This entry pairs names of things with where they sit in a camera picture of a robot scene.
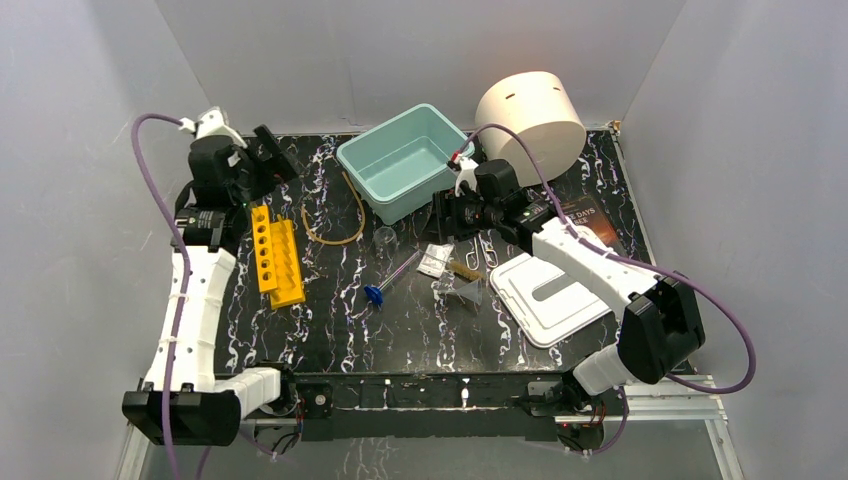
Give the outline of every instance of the teal plastic bin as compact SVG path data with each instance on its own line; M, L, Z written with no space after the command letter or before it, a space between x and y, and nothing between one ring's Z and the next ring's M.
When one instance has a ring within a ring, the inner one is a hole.
M444 115L421 104L343 144L336 156L362 199L391 225L454 186L447 161L464 140Z

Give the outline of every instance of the clear plastic cup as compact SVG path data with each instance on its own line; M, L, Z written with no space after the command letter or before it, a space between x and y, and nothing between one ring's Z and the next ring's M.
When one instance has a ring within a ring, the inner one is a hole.
M377 258L394 258L398 251L397 234L392 227L374 230L374 253Z

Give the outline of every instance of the small white packet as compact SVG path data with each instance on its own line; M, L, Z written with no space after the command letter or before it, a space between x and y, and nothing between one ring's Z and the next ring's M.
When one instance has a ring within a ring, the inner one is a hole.
M453 253L453 245L450 243L447 245L434 245L431 243L427 245L426 253L427 255L424 255L421 263L418 264L417 270L424 275L440 278L445 271L450 254Z

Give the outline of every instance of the white cylindrical container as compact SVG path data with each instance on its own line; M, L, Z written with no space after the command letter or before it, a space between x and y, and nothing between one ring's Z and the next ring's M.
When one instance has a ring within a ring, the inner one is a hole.
M552 73L519 73L496 83L480 99L474 121L478 127L499 123L517 133L546 180L565 173L586 144L586 129ZM480 142L488 158L503 158L512 165L522 187L541 183L524 150L507 133L489 128L480 134Z

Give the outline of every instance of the metal frame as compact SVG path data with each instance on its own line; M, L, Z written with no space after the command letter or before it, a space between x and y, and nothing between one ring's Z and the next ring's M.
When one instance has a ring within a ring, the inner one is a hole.
M688 375L683 378L706 386L715 386L711 375ZM624 390L630 405L628 421L703 420L722 478L724 480L744 478L733 442L727 431L727 414L718 395L696 392L668 379L663 379L656 385L628 385ZM585 422L586 416L562 415L554 417L553 421L556 423ZM614 425L621 421L621 416L610 415L606 421ZM242 425L256 428L294 426L295 423L294 419L290 418L266 418L246 420ZM149 446L150 442L147 438L140 431L129 426L120 467L115 478L138 480Z

